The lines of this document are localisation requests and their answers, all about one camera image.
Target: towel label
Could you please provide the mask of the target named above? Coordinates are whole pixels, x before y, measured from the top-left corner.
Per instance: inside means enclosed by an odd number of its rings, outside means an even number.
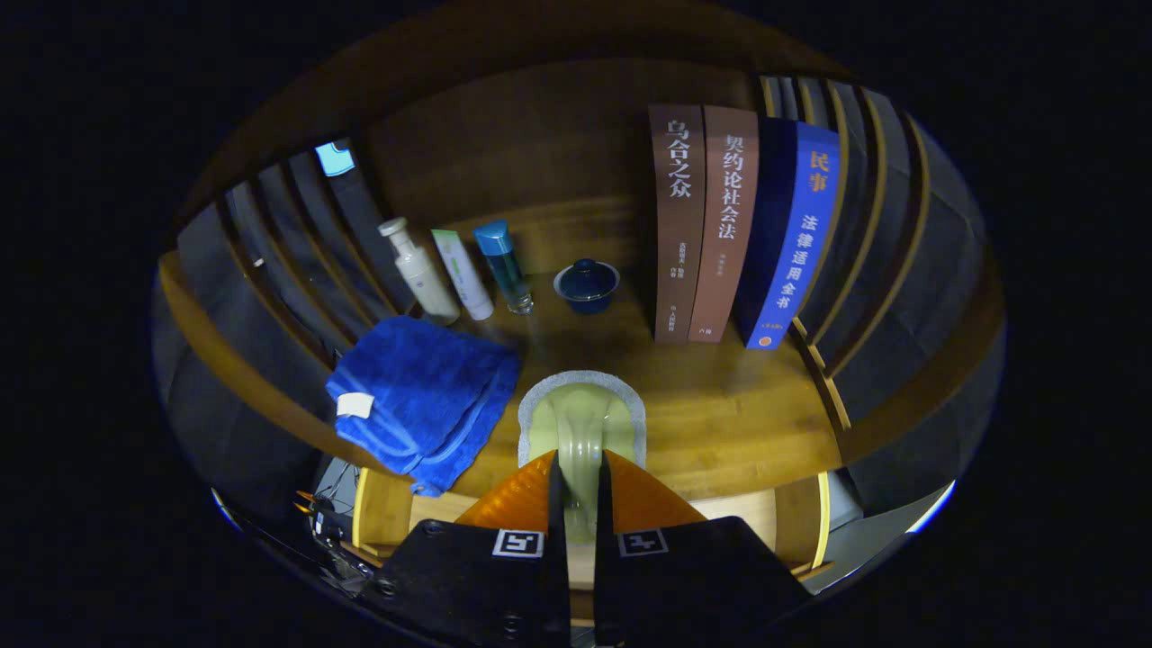
[[[544,534],[500,529],[492,555],[505,558],[539,558],[544,556]]]
[[[348,392],[336,398],[336,416],[359,416],[367,419],[372,415],[372,402],[376,397],[363,392]]]
[[[620,541],[621,558],[668,552],[668,543],[664,541],[664,534],[660,533],[660,529],[622,533],[616,537]]]

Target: blue liquid bottle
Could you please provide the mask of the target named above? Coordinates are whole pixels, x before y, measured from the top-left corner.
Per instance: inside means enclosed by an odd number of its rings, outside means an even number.
[[[516,263],[516,254],[511,249],[511,236],[508,235],[507,220],[493,220],[472,231],[476,242],[480,246],[484,261],[488,262],[492,274],[500,285],[508,310],[516,315],[532,312],[532,293],[528,281]]]

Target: book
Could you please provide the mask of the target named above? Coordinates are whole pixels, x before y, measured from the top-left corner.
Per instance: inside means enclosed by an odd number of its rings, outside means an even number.
[[[744,346],[773,349],[824,253],[840,178],[840,138],[773,118],[761,118],[760,138],[760,193],[734,310]]]
[[[696,304],[688,339],[719,342],[744,266],[759,179],[759,123],[751,111],[704,106],[707,195]]]
[[[704,116],[699,106],[649,106],[657,205],[655,341],[684,344],[696,300],[704,225]]]

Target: dark navy book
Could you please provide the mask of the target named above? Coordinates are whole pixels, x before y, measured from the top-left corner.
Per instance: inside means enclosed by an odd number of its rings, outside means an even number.
[[[748,348],[776,348],[811,287],[840,178],[840,140],[760,118],[760,180],[734,312]]]

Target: white pump bottle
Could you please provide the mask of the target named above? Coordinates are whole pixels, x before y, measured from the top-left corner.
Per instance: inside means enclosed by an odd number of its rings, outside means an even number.
[[[447,326],[460,318],[460,307],[437,274],[427,253],[408,236],[407,226],[408,219],[393,218],[377,227],[377,232],[388,239],[396,250],[396,270],[412,289],[424,312],[437,324]]]

